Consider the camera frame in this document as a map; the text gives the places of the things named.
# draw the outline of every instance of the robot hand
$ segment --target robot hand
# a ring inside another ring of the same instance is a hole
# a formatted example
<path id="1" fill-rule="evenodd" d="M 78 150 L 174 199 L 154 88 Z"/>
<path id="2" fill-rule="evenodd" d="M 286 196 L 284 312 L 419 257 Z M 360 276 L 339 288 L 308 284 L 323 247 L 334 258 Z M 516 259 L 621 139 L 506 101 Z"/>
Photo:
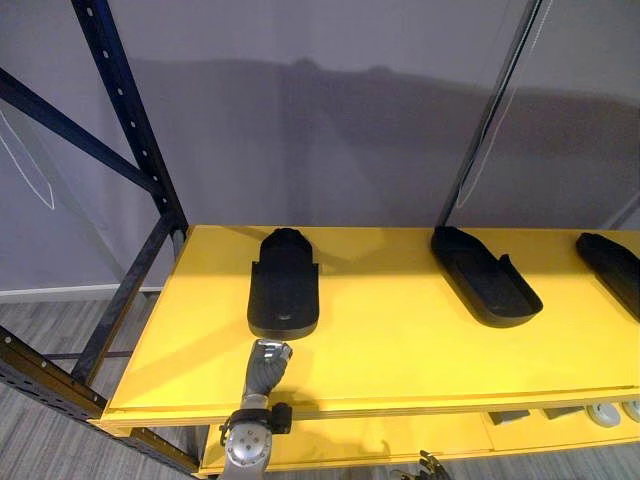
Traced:
<path id="1" fill-rule="evenodd" d="M 391 470 L 391 478 L 394 480 L 452 480 L 436 457 L 424 450 L 420 451 L 420 455 L 420 465 L 424 470 L 420 470 L 418 475 Z"/>
<path id="2" fill-rule="evenodd" d="M 269 411 L 267 405 L 292 353 L 291 347 L 280 341 L 256 340 L 253 344 L 240 410 L 220 428 L 220 443 L 226 453 L 221 480 L 262 479 L 271 456 L 272 434 L 289 433 L 291 407 L 277 404 Z"/>

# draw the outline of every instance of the floor baseboard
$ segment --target floor baseboard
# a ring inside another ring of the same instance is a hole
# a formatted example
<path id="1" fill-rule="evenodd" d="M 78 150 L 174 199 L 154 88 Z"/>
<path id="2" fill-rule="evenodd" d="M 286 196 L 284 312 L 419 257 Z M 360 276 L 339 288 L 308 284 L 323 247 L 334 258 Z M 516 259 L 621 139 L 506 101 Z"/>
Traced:
<path id="1" fill-rule="evenodd" d="M 31 288 L 26 290 L 0 290 L 0 303 L 75 302 L 109 300 L 118 284 L 82 285 L 78 287 Z M 160 292 L 162 287 L 142 287 L 140 292 Z"/>

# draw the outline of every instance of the shelf board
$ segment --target shelf board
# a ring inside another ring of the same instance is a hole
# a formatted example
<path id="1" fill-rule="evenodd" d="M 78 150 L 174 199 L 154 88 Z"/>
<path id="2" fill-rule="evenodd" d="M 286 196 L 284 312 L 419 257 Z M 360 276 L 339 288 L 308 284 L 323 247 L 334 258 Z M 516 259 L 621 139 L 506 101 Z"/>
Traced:
<path id="1" fill-rule="evenodd" d="M 269 470 L 413 463 L 427 450 L 441 460 L 532 453 L 640 440 L 640 424 L 621 412 L 617 427 L 596 425 L 584 411 L 548 420 L 542 411 L 495 426 L 486 413 L 296 421 L 275 435 Z M 219 425 L 209 429 L 200 474 L 224 466 Z"/>
<path id="2" fill-rule="evenodd" d="M 578 230 L 468 229 L 544 309 L 481 325 L 441 274 L 431 229 L 302 228 L 320 264 L 316 331 L 273 401 L 296 418 L 516 410 L 637 398 L 640 324 L 575 252 Z M 101 422 L 212 424 L 237 408 L 254 341 L 251 262 L 271 227 L 195 226 Z M 603 232 L 634 253 L 640 232 Z"/>

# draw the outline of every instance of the lower shelf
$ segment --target lower shelf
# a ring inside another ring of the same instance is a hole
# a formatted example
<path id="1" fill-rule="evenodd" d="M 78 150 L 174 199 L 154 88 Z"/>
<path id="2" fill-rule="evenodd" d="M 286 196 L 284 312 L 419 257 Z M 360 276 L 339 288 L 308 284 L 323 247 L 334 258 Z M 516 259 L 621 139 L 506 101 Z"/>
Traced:
<path id="1" fill-rule="evenodd" d="M 640 440 L 640 424 L 621 412 L 620 425 L 596 425 L 584 411 L 549 420 L 542 411 L 493 425 L 487 413 L 302 420 L 276 435 L 269 470 L 417 462 L 419 451 L 439 459 L 543 452 Z M 222 471 L 224 449 L 212 425 L 200 474 Z"/>

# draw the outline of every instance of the metal shelving rack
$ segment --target metal shelving rack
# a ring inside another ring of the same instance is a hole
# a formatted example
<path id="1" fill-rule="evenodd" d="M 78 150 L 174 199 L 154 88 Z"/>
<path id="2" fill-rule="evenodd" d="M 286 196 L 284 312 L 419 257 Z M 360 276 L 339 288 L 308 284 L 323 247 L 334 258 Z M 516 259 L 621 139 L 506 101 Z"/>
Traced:
<path id="1" fill-rule="evenodd" d="M 174 251 L 184 242 L 188 227 L 182 206 L 164 164 L 140 93 L 131 73 L 106 0 L 72 0 L 73 8 L 118 116 L 136 168 L 88 131 L 0 69 L 0 98 L 37 120 L 118 174 L 145 189 L 160 218 L 127 271 L 89 341 L 69 374 L 0 327 L 0 380 L 31 399 L 93 428 L 180 472 L 198 470 L 199 460 L 163 440 L 147 428 L 126 436 L 93 427 L 107 399 L 91 388 L 111 342 L 167 236 Z"/>

